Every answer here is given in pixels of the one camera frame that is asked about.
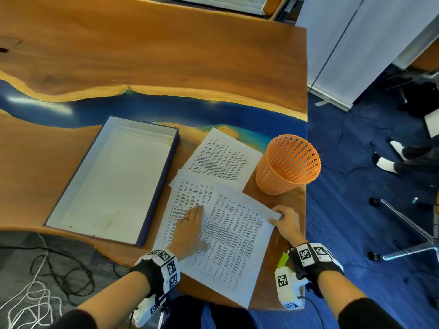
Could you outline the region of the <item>orange plastic mesh basket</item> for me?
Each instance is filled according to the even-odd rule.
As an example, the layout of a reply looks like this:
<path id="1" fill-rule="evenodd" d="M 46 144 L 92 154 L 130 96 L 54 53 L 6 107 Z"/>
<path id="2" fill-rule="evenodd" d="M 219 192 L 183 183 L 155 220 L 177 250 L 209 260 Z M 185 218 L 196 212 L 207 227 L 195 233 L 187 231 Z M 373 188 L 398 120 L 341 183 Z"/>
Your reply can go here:
<path id="1" fill-rule="evenodd" d="M 255 172 L 255 182 L 268 195 L 280 195 L 313 182 L 321 172 L 317 150 L 304 138 L 284 134 L 267 145 Z"/>

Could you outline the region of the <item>white ribbed panel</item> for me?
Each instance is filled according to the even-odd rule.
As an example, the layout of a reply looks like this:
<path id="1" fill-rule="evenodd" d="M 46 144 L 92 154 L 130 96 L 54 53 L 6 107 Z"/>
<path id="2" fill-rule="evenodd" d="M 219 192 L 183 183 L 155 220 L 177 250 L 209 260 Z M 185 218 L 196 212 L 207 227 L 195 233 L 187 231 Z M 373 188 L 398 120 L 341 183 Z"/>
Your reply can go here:
<path id="1" fill-rule="evenodd" d="M 233 10 L 253 15 L 265 15 L 264 6 L 267 0 L 178 0 L 216 8 Z"/>

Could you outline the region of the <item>black bag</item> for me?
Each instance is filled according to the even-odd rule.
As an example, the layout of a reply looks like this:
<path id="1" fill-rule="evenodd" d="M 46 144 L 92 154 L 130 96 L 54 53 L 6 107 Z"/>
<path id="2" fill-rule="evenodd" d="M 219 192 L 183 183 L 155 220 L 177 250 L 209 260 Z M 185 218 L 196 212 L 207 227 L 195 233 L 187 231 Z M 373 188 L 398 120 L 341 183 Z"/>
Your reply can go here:
<path id="1" fill-rule="evenodd" d="M 423 118 L 439 109 L 439 87 L 433 82 L 416 84 L 407 83 L 399 90 L 403 102 L 397 110 L 408 113 L 412 117 Z"/>

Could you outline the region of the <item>white partition panel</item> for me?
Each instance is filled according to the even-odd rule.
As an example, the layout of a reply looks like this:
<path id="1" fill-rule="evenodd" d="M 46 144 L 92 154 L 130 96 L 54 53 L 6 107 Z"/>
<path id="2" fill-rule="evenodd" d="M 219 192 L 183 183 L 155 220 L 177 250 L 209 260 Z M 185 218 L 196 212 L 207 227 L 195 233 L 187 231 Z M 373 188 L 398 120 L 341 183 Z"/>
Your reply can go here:
<path id="1" fill-rule="evenodd" d="M 406 51 L 406 68 L 424 46 L 409 46 L 435 20 L 439 0 L 304 0 L 310 93 L 347 111 Z"/>

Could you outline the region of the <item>person's right forearm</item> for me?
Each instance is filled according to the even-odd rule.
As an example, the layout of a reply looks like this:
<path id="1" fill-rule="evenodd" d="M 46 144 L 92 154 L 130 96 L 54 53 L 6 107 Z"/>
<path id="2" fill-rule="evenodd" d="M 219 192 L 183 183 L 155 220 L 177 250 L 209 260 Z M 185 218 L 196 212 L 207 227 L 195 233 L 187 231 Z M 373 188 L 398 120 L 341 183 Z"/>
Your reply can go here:
<path id="1" fill-rule="evenodd" d="M 404 329 L 342 273 L 323 271 L 317 284 L 340 329 Z"/>

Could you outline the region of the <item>person's left forearm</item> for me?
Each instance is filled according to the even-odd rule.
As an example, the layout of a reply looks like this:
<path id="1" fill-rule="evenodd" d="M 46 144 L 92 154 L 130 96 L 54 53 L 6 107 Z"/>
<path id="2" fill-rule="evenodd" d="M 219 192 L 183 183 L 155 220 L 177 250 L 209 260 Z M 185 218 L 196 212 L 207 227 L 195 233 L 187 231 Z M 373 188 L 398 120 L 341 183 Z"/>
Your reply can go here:
<path id="1" fill-rule="evenodd" d="M 64 314 L 48 329 L 118 329 L 150 292 L 146 276 L 130 272 Z"/>

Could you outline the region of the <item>person's left hand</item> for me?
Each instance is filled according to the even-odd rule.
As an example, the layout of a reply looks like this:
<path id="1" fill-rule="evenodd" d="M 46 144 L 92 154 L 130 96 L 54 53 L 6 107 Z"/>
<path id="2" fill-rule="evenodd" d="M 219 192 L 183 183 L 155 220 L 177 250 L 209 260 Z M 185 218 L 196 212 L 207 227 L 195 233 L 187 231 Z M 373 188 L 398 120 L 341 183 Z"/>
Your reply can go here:
<path id="1" fill-rule="evenodd" d="M 200 241 L 203 211 L 202 206 L 195 206 L 187 210 L 182 219 L 177 220 L 172 241 L 167 249 L 179 262 L 199 252 L 195 251 L 195 243 Z"/>

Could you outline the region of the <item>white box lid navy rim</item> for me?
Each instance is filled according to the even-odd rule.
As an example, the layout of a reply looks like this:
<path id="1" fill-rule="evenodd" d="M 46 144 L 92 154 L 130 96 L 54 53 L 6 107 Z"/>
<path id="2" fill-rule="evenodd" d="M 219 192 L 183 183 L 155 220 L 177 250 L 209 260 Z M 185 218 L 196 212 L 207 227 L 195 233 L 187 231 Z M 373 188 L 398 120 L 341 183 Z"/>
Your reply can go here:
<path id="1" fill-rule="evenodd" d="M 176 127 L 109 116 L 45 226 L 143 246 L 179 143 Z"/>

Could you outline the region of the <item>printed paper sheet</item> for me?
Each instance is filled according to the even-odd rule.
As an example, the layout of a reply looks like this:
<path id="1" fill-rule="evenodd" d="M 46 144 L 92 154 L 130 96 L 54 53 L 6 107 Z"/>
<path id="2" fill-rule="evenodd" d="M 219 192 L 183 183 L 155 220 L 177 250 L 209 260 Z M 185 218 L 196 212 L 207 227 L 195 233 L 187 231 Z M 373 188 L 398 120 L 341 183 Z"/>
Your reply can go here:
<path id="1" fill-rule="evenodd" d="M 258 150 L 212 128 L 181 171 L 243 191 L 261 157 Z"/>
<path id="2" fill-rule="evenodd" d="M 222 184 L 195 176 L 195 173 L 190 171 L 179 170 L 170 186 L 171 193 L 153 249 L 166 248 L 171 243 L 176 221 L 182 219 L 187 210 L 197 205 L 206 208 L 213 202 L 214 191 Z"/>
<path id="3" fill-rule="evenodd" d="M 200 241 L 209 244 L 181 263 L 185 275 L 248 308 L 277 213 L 234 188 L 217 186 L 204 206 Z"/>

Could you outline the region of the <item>person's dark trousers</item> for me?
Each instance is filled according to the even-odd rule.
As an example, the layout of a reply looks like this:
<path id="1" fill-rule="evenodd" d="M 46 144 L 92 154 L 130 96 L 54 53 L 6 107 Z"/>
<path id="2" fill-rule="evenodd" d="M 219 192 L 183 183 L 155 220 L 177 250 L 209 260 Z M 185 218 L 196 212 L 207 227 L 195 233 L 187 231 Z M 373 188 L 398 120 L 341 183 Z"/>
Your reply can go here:
<path id="1" fill-rule="evenodd" d="M 207 303 L 216 329 L 258 329 L 251 314 L 243 308 Z M 189 295 L 172 299 L 169 316 L 161 329 L 201 329 L 205 301 Z"/>

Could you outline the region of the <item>person's right hand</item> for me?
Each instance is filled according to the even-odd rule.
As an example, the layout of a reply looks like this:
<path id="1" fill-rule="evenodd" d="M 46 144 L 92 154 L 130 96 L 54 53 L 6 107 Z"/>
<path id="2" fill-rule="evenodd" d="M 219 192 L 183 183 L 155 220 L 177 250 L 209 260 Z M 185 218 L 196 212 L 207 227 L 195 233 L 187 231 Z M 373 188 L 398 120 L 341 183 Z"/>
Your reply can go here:
<path id="1" fill-rule="evenodd" d="M 283 220 L 282 226 L 274 226 L 278 229 L 280 235 L 286 239 L 293 247 L 300 246 L 308 242 L 300 230 L 299 215 L 291 207 L 276 205 L 273 211 L 281 213 Z"/>

